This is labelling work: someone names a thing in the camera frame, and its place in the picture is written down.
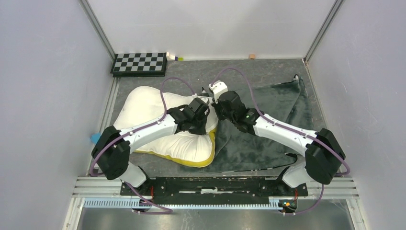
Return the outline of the zebra striped pillowcase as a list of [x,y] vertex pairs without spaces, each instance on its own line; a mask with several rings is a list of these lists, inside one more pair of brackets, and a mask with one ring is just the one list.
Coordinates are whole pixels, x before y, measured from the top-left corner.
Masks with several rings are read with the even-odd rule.
[[206,167],[181,166],[182,173],[226,173],[287,166],[303,156],[315,133],[311,105],[300,77],[290,82],[238,89],[246,108],[261,114],[248,132],[228,120],[218,123],[215,153]]

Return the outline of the white pillow with yellow edge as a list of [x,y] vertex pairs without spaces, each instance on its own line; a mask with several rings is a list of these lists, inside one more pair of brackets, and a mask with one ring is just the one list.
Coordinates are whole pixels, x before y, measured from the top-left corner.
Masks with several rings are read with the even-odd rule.
[[132,151],[155,154],[189,167],[206,167],[215,155],[218,118],[214,108],[209,106],[203,135],[179,131],[174,118],[163,115],[164,108],[189,105],[195,98],[140,86],[129,93],[113,125],[122,134],[133,132],[125,137]]

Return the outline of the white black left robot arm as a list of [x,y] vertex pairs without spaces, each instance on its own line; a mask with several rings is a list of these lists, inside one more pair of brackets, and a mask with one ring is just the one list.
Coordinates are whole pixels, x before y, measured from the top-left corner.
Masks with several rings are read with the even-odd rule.
[[129,162],[130,154],[145,144],[179,132],[202,135],[209,113],[209,100],[197,97],[189,104],[167,109],[161,117],[143,124],[123,129],[105,128],[91,152],[90,168],[98,165],[100,172],[90,171],[90,175],[120,179],[130,183],[138,195],[147,194],[150,181],[139,166]]

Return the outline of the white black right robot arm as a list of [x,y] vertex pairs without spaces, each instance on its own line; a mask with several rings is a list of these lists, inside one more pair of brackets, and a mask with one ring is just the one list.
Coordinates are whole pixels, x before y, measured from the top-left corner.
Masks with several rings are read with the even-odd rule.
[[212,106],[220,120],[228,120],[239,131],[276,141],[304,157],[303,162],[280,174],[276,188],[283,196],[310,181],[330,184],[344,164],[344,153],[332,132],[325,128],[317,132],[281,122],[256,108],[246,107],[235,91],[215,93]]

